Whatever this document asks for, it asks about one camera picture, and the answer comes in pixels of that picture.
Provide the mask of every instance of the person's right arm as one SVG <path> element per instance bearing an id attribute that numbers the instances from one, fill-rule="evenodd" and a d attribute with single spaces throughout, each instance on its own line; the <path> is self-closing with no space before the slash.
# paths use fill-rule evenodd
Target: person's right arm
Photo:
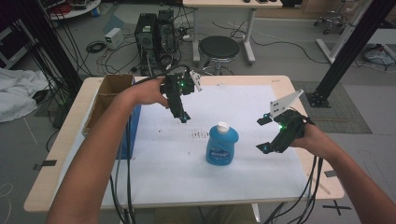
<path id="1" fill-rule="evenodd" d="M 292 143 L 326 160 L 352 201 L 361 223 L 396 223 L 396 204 L 359 165 L 315 125 L 305 125 L 305 135 Z"/>

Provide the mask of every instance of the white power adapter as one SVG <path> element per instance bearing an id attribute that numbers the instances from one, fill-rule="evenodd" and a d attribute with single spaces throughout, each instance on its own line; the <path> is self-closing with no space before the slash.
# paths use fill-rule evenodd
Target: white power adapter
<path id="1" fill-rule="evenodd" d="M 110 49 L 116 49 L 122 44 L 124 37 L 120 28 L 113 28 L 105 35 L 105 39 Z"/>

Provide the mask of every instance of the black stool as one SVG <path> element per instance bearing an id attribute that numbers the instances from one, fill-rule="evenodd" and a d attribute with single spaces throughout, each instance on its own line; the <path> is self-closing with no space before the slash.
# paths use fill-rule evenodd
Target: black stool
<path id="1" fill-rule="evenodd" d="M 224 68 L 233 75 L 233 71 L 228 67 L 222 66 L 221 63 L 230 62 L 238 57 L 239 45 L 236 41 L 227 36 L 213 35 L 201 40 L 198 45 L 198 50 L 209 62 L 215 63 L 213 73 L 206 72 L 207 69 L 213 66 L 204 66 L 201 73 L 212 76 L 222 75 L 221 68 Z"/>

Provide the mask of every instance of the cardboard box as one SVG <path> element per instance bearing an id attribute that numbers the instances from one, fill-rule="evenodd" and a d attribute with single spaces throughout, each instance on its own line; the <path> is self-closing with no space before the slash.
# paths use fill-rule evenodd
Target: cardboard box
<path id="1" fill-rule="evenodd" d="M 114 98 L 122 91 L 130 88 L 134 83 L 134 75 L 107 75 L 104 77 L 102 84 L 99 87 L 99 90 L 93 100 L 92 108 L 90 114 L 87 118 L 87 121 L 84 124 L 82 129 L 82 134 L 88 135 L 90 133 L 90 129 L 94 126 L 97 120 L 102 116 L 102 114 L 107 110 L 107 108 L 111 105 Z M 124 131 L 124 135 L 122 137 L 122 152 L 121 158 L 125 160 L 127 158 L 127 146 L 128 140 L 130 142 L 130 157 L 132 158 L 132 152 L 134 149 L 134 140 L 137 132 L 137 125 L 139 122 L 141 105 L 137 105 L 134 108 L 134 111 L 129 117 L 128 121 L 130 123 L 130 132 L 129 137 L 127 135 L 126 129 Z"/>

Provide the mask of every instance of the floor mat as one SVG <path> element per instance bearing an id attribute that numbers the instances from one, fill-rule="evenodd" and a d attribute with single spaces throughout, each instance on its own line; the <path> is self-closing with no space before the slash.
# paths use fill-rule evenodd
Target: floor mat
<path id="1" fill-rule="evenodd" d="M 292 82 L 296 90 L 313 92 L 318 82 Z M 307 115 L 325 133 L 372 133 L 344 86 L 338 83 L 328 98 L 330 108 L 311 107 L 305 94 L 300 97 Z"/>

